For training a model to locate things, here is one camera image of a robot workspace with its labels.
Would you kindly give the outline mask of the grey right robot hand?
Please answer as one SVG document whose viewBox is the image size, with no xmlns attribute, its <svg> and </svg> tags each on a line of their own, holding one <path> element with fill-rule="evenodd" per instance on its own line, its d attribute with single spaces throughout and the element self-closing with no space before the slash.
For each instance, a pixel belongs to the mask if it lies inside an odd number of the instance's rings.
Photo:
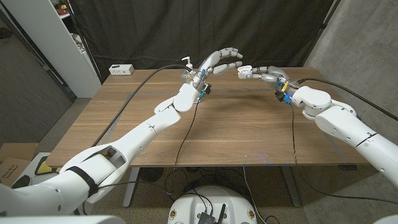
<svg viewBox="0 0 398 224">
<path fill-rule="evenodd" d="M 283 69 L 275 66 L 252 67 L 245 65 L 238 67 L 239 79 L 256 79 L 273 86 L 277 91 L 295 91 L 300 85 L 292 81 Z"/>
</svg>

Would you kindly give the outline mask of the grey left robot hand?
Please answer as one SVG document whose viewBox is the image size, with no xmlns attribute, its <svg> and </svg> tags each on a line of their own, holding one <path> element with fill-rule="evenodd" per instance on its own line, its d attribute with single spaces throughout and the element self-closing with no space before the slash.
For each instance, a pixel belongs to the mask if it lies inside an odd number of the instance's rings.
<svg viewBox="0 0 398 224">
<path fill-rule="evenodd" d="M 213 73 L 214 76 L 221 75 L 232 68 L 240 67 L 243 63 L 241 61 L 225 63 L 219 66 L 216 64 L 223 58 L 226 57 L 237 57 L 243 58 L 239 50 L 233 47 L 224 48 L 221 50 L 214 51 L 211 55 L 209 55 L 203 63 L 199 66 L 197 73 L 193 76 L 190 84 L 198 91 L 200 91 L 203 86 L 205 80 L 208 78 L 209 74 Z"/>
</svg>

